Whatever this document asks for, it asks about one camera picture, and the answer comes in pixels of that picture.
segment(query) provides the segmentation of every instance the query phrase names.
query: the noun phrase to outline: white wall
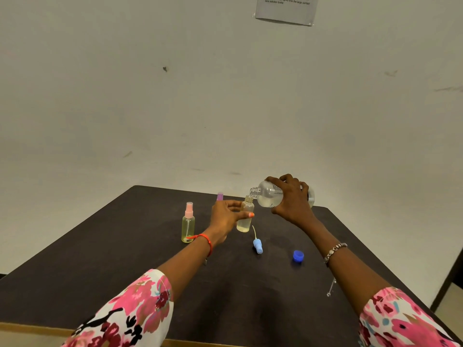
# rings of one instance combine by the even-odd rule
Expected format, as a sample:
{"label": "white wall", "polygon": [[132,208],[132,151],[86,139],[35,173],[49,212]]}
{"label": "white wall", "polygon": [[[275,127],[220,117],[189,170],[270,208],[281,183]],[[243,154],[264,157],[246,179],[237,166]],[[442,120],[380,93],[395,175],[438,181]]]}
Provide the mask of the white wall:
{"label": "white wall", "polygon": [[255,5],[0,0],[0,273],[132,185],[291,172],[431,304],[463,246],[463,0]]}

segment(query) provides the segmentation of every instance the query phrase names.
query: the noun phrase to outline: person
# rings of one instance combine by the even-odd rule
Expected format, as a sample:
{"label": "person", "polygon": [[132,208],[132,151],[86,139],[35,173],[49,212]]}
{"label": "person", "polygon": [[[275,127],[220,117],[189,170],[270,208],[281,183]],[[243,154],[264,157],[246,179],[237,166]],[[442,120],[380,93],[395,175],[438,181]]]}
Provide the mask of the person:
{"label": "person", "polygon": [[[359,316],[362,346],[457,347],[444,329],[401,290],[391,287],[362,262],[315,217],[307,202],[309,186],[290,174],[268,177],[283,190],[272,208],[314,242],[337,283]],[[205,258],[223,243],[236,222],[254,214],[240,210],[240,201],[217,201],[203,235],[157,269],[148,270],[105,304],[70,336],[66,347],[159,347],[169,330],[174,302]]]}

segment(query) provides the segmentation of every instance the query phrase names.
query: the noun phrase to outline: bottle label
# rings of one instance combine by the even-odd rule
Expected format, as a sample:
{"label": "bottle label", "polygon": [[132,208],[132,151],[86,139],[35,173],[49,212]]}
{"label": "bottle label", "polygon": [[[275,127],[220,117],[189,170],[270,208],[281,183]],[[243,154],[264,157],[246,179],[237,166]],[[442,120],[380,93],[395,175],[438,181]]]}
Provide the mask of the bottle label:
{"label": "bottle label", "polygon": [[282,190],[282,189],[280,189],[280,188],[279,188],[278,186],[276,186],[275,184],[272,184],[272,185],[273,185],[273,187],[274,187],[274,189],[275,189],[275,193],[276,193],[277,195],[282,195],[282,194],[283,194],[283,190]]}

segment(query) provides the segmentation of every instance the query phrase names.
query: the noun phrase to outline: person's left hand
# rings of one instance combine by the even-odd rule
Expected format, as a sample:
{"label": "person's left hand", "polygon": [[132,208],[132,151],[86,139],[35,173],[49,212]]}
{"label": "person's left hand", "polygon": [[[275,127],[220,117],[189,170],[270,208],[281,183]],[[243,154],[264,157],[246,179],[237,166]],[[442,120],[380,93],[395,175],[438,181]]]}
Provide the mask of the person's left hand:
{"label": "person's left hand", "polygon": [[236,222],[240,219],[252,218],[254,213],[239,211],[241,209],[242,201],[226,200],[217,201],[212,206],[211,223],[205,230],[206,234],[213,246],[219,245],[225,241],[228,233],[236,225]]}

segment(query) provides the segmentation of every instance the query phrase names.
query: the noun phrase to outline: light blue spray pump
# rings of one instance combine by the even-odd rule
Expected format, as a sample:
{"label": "light blue spray pump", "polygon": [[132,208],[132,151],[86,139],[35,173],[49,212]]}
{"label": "light blue spray pump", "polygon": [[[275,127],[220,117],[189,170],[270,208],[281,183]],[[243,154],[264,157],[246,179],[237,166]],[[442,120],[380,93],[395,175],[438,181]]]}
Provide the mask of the light blue spray pump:
{"label": "light blue spray pump", "polygon": [[256,228],[254,225],[252,225],[252,228],[254,229],[254,241],[252,243],[254,244],[254,248],[256,249],[258,254],[262,254],[263,249],[262,249],[262,242],[258,239],[258,236],[256,235]]}

